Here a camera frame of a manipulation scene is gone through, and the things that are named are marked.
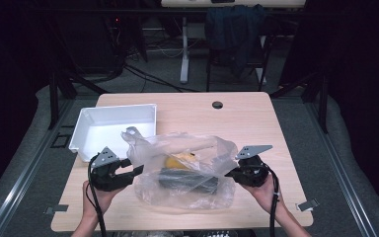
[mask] yellow object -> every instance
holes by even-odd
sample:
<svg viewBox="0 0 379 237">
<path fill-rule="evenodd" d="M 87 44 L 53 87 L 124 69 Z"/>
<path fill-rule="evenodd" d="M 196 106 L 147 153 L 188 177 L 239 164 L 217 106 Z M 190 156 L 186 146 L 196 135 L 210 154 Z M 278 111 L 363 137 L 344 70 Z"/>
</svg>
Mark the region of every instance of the yellow object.
<svg viewBox="0 0 379 237">
<path fill-rule="evenodd" d="M 196 161 L 195 156 L 191 153 L 180 153 L 171 155 L 166 158 L 165 160 L 165 168 L 168 169 L 185 169 L 187 170 L 189 167 L 185 166 L 183 162 L 180 160 L 186 161 L 186 162 L 194 162 Z"/>
</svg>

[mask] table top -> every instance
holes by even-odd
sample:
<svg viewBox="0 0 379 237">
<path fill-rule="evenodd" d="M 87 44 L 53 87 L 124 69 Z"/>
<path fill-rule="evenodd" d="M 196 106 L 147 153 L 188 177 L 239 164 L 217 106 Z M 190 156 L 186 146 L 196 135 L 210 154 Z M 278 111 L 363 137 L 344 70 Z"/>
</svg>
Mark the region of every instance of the table top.
<svg viewBox="0 0 379 237">
<path fill-rule="evenodd" d="M 302 8 L 306 0 L 235 0 L 233 3 L 211 3 L 211 0 L 162 0 L 163 7 L 224 7 L 233 5 L 255 6 L 261 4 L 266 8 Z"/>
<path fill-rule="evenodd" d="M 222 109 L 212 104 L 221 102 Z M 97 107 L 157 104 L 157 134 L 188 132 L 216 135 L 245 145 L 272 145 L 261 153 L 279 178 L 288 209 L 303 226 L 313 223 L 311 212 L 296 209 L 306 201 L 287 144 L 268 94 L 231 93 L 153 93 L 104 94 Z M 54 214 L 53 231 L 73 231 L 82 216 L 82 184 L 87 179 L 88 163 L 77 157 L 59 204 L 65 212 Z M 134 186 L 128 186 L 113 200 L 105 214 L 107 230 L 195 230 L 238 229 L 269 226 L 269 215 L 242 187 L 236 185 L 234 202 L 225 209 L 177 209 L 149 205 L 139 200 Z"/>
</svg>

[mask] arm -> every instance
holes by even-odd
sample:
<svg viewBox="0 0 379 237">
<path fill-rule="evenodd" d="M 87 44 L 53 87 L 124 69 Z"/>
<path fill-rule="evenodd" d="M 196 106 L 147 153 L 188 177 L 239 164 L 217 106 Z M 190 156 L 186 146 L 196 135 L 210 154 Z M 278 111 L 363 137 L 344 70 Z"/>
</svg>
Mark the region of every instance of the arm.
<svg viewBox="0 0 379 237">
<path fill-rule="evenodd" d="M 86 194 L 88 194 L 88 197 L 94 202 L 91 188 L 88 188 L 88 181 L 85 181 L 82 190 L 83 190 L 83 212 L 82 212 L 82 219 L 79 223 L 78 227 L 76 228 L 75 232 L 73 232 L 72 237 L 80 236 L 80 237 L 86 237 L 86 236 L 92 236 L 92 233 L 94 232 L 95 228 L 98 225 L 98 216 L 97 212 L 95 211 L 92 204 L 89 202 L 88 198 L 86 197 Z M 118 194 L 121 190 L 115 190 L 111 192 L 104 192 L 95 190 L 98 202 L 100 204 L 101 210 L 103 213 L 105 213 L 115 197 L 116 194 Z"/>
<path fill-rule="evenodd" d="M 242 186 L 255 198 L 257 203 L 268 213 L 270 213 L 273 196 L 272 175 L 269 175 L 261 187 Z M 284 203 L 282 195 L 276 204 L 275 220 L 281 225 L 288 236 L 311 236 L 295 219 Z"/>
</svg>

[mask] plastic bag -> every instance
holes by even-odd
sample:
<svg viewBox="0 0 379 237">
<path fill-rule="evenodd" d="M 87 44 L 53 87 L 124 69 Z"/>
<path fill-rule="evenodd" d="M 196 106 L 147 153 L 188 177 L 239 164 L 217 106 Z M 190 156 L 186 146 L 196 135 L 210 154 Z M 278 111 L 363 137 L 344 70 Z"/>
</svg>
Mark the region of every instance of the plastic bag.
<svg viewBox="0 0 379 237">
<path fill-rule="evenodd" d="M 235 143 L 217 136 L 170 133 L 142 137 L 135 127 L 121 134 L 129 144 L 136 195 L 152 204 L 187 209 L 216 209 L 233 202 L 235 183 L 224 177 L 237 167 Z"/>
</svg>

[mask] metal bracket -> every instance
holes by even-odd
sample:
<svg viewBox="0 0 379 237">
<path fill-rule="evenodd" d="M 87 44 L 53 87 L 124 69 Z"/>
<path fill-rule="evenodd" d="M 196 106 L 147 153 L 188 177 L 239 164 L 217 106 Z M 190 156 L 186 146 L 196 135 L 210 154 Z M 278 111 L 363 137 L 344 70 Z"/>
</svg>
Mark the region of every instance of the metal bracket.
<svg viewBox="0 0 379 237">
<path fill-rule="evenodd" d="M 258 155 L 264 151 L 270 150 L 272 145 L 244 146 L 236 155 L 236 159 L 246 159 Z"/>
<path fill-rule="evenodd" d="M 66 211 L 69 205 L 55 205 L 54 207 L 48 207 L 45 209 L 44 214 L 54 215 L 56 211 Z"/>
<path fill-rule="evenodd" d="M 313 198 L 311 200 L 308 200 L 306 202 L 303 202 L 301 204 L 296 204 L 297 206 L 297 209 L 301 210 L 301 211 L 305 211 L 305 210 L 313 210 L 314 207 L 318 206 L 319 205 L 319 202 Z"/>
<path fill-rule="evenodd" d="M 92 163 L 92 168 L 98 168 L 118 161 L 119 158 L 106 146 Z"/>
<path fill-rule="evenodd" d="M 57 136 L 51 143 L 50 148 L 66 148 L 71 136 L 71 134 L 60 134 L 60 132 L 57 132 Z"/>
</svg>

